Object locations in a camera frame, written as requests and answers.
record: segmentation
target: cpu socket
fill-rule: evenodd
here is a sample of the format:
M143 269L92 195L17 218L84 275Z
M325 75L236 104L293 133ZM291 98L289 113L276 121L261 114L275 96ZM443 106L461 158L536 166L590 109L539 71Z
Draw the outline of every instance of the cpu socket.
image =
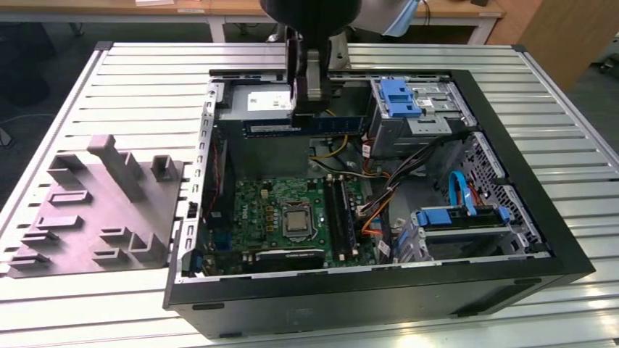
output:
M303 241L313 233L311 206L308 204L283 207L283 236L291 241Z

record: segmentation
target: green circuit board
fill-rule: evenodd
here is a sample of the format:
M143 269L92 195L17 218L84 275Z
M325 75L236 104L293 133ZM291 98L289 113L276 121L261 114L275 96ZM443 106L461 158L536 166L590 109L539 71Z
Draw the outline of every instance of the green circuit board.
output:
M347 181L348 200L352 205L363 203L357 179ZM345 261L332 258L329 227L324 204L321 179L269 179L236 182L233 204L233 229L231 232L231 251L244 252L257 249L323 249L325 267L373 265L373 247L360 243L359 255ZM313 233L304 240L284 236L283 214L291 207L311 210ZM223 269L224 274L237 274L240 268Z

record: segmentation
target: slotted metal worktable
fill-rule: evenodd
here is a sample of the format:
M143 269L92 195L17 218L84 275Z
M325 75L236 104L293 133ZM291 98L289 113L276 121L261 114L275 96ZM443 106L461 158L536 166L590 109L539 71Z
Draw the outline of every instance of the slotted metal worktable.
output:
M137 161L169 154L191 172L211 69L281 68L280 45L116 43L93 52L0 214L0 274L51 182L56 151L112 133ZM615 347L619 339L619 161L528 54L508 46L349 45L355 68L468 69L598 271L490 317L348 328L259 340L296 347ZM177 216L185 213L185 201ZM161 309L167 269L0 278L0 347L193 347L215 342Z

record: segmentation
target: robotic arm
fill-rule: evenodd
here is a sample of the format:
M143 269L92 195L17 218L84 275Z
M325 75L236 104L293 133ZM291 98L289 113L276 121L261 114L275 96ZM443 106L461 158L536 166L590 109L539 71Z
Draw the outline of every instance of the robotic arm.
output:
M329 107L329 37L352 23L360 3L360 0L260 0L267 15L287 26L293 127L307 127L313 116Z

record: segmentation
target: ram slot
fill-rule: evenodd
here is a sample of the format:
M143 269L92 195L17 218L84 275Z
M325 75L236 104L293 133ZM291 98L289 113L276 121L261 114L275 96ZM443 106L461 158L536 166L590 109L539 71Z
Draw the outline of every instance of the ram slot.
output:
M332 176L323 179L323 184L332 256L335 260L344 261L347 257L357 254L347 187L343 179Z

